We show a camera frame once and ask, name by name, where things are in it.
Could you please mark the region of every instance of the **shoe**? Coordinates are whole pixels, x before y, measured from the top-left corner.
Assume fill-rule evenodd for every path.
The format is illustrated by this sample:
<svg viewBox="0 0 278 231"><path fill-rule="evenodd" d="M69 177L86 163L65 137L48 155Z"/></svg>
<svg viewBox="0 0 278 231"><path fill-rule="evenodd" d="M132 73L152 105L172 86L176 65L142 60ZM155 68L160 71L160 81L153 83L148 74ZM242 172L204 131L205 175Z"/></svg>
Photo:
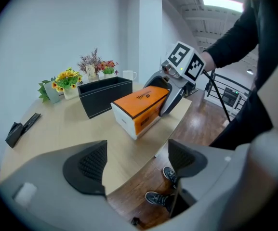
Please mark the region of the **shoe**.
<svg viewBox="0 0 278 231"><path fill-rule="evenodd" d="M169 195L161 195L157 192L147 192L145 194L145 199L152 205L161 205L161 206L165 206L164 202L166 201L166 199L169 197Z"/></svg>
<svg viewBox="0 0 278 231"><path fill-rule="evenodd" d="M163 170L163 175L165 178L167 178L170 182L172 182L173 187L176 189L177 187L177 176L176 173L173 169L170 167L164 167Z"/></svg>

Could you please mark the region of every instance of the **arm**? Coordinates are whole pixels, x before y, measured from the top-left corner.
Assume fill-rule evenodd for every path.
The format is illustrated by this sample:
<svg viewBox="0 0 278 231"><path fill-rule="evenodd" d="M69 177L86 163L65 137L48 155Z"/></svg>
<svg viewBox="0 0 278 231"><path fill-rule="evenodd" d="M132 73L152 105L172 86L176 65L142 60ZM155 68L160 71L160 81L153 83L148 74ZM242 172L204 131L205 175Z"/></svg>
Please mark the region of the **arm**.
<svg viewBox="0 0 278 231"><path fill-rule="evenodd" d="M252 7L248 6L234 26L202 53L205 70L208 72L238 62L257 44L256 19Z"/></svg>

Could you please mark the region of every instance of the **curved desk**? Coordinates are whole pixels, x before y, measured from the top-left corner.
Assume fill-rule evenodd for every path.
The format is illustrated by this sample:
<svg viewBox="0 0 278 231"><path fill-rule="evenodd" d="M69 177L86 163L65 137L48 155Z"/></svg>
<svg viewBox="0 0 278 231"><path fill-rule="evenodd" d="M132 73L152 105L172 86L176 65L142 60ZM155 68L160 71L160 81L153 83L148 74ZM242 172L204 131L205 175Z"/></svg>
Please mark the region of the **curved desk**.
<svg viewBox="0 0 278 231"><path fill-rule="evenodd" d="M143 85L133 84L133 91ZM182 99L169 115L160 119L134 141L115 121L112 110L89 119L79 97L55 104L36 100L23 116L24 124L35 112L39 120L12 149L7 146L0 170L0 181L29 159L46 152L91 141L107 140L107 164L103 173L106 194L110 194L137 173L162 148L191 104Z"/></svg>

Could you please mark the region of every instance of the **yellow flower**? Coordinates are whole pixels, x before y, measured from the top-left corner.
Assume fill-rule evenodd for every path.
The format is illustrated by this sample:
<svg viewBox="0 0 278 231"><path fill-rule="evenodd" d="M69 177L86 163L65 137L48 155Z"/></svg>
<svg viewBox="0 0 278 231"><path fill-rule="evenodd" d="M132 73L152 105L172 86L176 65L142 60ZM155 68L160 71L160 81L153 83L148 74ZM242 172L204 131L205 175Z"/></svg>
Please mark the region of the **yellow flower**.
<svg viewBox="0 0 278 231"><path fill-rule="evenodd" d="M56 88L56 91L64 91L64 88L62 88L62 87L57 87L57 88Z"/></svg>
<svg viewBox="0 0 278 231"><path fill-rule="evenodd" d="M56 80L64 79L67 76L67 72L62 72L57 76Z"/></svg>
<svg viewBox="0 0 278 231"><path fill-rule="evenodd" d="M52 82L52 88L56 89L57 88L57 84L55 82Z"/></svg>

